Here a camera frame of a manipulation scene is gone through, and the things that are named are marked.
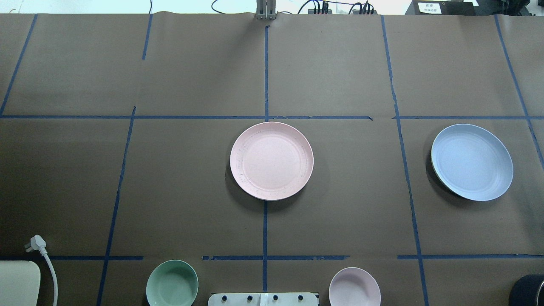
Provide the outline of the pink plate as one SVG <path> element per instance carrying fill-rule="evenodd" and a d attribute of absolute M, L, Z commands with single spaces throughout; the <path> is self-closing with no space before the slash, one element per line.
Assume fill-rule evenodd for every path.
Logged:
<path fill-rule="evenodd" d="M 235 140 L 229 166 L 235 182 L 247 194 L 260 200 L 283 200 L 309 182 L 314 153 L 298 129 L 281 122 L 263 122 Z"/>

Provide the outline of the blue plate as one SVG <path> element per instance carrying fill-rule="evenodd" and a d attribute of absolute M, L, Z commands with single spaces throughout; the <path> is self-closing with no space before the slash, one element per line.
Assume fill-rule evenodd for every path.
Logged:
<path fill-rule="evenodd" d="M 514 167 L 505 145 L 490 131 L 455 124 L 433 140 L 430 159 L 439 180 L 456 195 L 473 201 L 501 197 L 512 184 Z"/>

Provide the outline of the pink bowl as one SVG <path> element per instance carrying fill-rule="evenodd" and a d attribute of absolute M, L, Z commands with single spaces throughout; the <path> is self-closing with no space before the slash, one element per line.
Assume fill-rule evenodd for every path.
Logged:
<path fill-rule="evenodd" d="M 381 291 L 375 278 L 359 267 L 338 271 L 329 285 L 332 306 L 380 306 Z"/>

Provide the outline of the green bowl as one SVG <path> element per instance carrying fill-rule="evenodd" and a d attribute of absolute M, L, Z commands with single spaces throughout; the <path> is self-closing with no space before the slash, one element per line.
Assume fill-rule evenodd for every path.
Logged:
<path fill-rule="evenodd" d="M 191 306 L 198 296 L 196 270 L 182 260 L 167 260 L 150 274 L 146 298 L 150 306 Z"/>

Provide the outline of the black box with label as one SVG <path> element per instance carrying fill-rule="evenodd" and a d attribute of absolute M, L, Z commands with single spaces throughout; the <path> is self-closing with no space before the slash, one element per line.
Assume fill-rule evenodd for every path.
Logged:
<path fill-rule="evenodd" d="M 475 16 L 472 2 L 446 0 L 412 0 L 405 15 Z"/>

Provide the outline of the cream toaster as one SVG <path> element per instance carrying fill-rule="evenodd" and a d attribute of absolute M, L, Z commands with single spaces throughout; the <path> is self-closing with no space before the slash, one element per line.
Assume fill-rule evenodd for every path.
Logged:
<path fill-rule="evenodd" d="M 25 260 L 0 262 L 0 304 L 2 306 L 36 306 L 41 271 L 37 264 Z"/>

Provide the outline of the dark blue saucepan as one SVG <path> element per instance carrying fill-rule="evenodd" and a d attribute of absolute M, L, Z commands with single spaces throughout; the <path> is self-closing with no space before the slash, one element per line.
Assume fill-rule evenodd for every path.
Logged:
<path fill-rule="evenodd" d="M 544 275 L 525 275 L 517 280 L 511 288 L 509 306 L 543 306 Z"/>

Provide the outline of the aluminium frame post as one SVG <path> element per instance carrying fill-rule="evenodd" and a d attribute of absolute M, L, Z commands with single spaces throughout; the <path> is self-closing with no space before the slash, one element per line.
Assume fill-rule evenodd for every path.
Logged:
<path fill-rule="evenodd" d="M 275 20 L 276 18 L 276 0 L 256 0 L 256 19 Z"/>

